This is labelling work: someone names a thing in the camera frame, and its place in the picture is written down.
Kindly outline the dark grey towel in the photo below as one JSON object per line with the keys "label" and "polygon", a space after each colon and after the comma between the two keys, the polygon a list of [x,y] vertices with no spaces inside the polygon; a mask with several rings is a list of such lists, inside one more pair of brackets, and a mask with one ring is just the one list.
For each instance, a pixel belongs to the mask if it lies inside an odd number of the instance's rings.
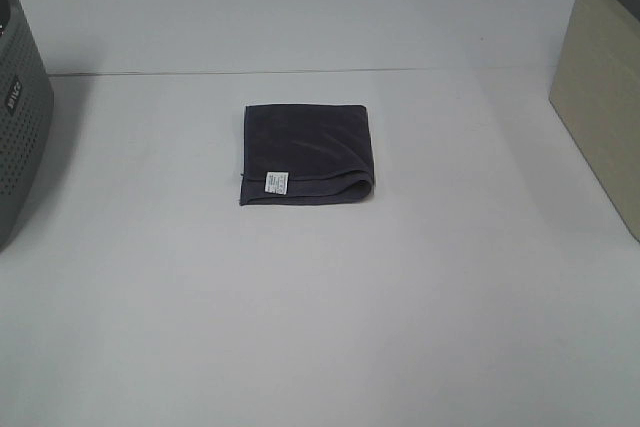
{"label": "dark grey towel", "polygon": [[362,105],[266,104],[245,108],[239,203],[357,203],[375,186]]}

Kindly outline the beige storage box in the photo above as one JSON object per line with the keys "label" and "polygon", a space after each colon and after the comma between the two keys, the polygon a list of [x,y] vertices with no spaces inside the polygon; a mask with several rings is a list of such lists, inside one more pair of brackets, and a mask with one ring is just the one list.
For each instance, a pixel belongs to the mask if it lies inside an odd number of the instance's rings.
{"label": "beige storage box", "polygon": [[549,100],[639,235],[639,0],[575,0]]}

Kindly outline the grey perforated plastic basket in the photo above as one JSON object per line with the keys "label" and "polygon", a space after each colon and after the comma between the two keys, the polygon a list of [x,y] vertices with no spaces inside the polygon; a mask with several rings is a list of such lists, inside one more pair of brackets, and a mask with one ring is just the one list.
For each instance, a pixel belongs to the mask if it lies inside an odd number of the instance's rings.
{"label": "grey perforated plastic basket", "polygon": [[20,0],[1,0],[1,244],[15,224],[47,143],[54,92]]}

